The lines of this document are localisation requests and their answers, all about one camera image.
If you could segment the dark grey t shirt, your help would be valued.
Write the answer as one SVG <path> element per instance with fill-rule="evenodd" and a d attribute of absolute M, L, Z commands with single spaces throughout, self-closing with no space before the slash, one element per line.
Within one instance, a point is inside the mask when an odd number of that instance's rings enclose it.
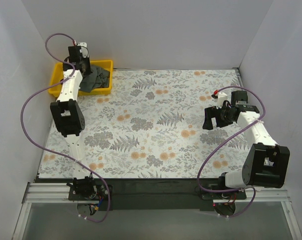
<path fill-rule="evenodd" d="M 84 75 L 80 90 L 85 93 L 90 93 L 95 89 L 108 88 L 110 86 L 110 71 L 96 66 L 90 66 L 91 73 Z"/>

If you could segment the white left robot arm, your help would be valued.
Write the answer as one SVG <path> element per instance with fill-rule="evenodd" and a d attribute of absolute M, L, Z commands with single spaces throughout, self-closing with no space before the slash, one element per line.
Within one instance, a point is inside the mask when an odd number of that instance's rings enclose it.
<path fill-rule="evenodd" d="M 77 102 L 80 83 L 91 73 L 87 43 L 80 42 L 68 47 L 68 63 L 62 64 L 63 78 L 60 94 L 57 100 L 50 104 L 50 110 L 56 129 L 64 137 L 69 154 L 78 162 L 73 163 L 73 193 L 86 200 L 92 200 L 97 195 L 92 173 L 82 165 L 87 165 L 82 131 L 85 129 L 85 119 Z"/>

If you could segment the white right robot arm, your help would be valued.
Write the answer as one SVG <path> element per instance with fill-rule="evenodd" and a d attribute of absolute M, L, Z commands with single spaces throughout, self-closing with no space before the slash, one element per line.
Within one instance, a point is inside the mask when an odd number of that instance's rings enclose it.
<path fill-rule="evenodd" d="M 257 106 L 251 105 L 249 92 L 248 89 L 239 87 L 228 97 L 222 89 L 216 90 L 212 94 L 212 98 L 217 100 L 216 105 L 205 109 L 203 129 L 213 129 L 212 119 L 215 119 L 219 128 L 233 123 L 241 127 L 239 132 L 223 141 L 219 147 L 240 134 L 245 135 L 251 146 L 241 170 L 222 173 L 217 179 L 216 187 L 206 188 L 199 185 L 201 190 L 217 193 L 223 199 L 228 199 L 235 192 L 248 187 L 280 189 L 285 183 L 290 150 L 279 145 L 268 133 L 262 121 L 266 109 L 259 110 Z"/>

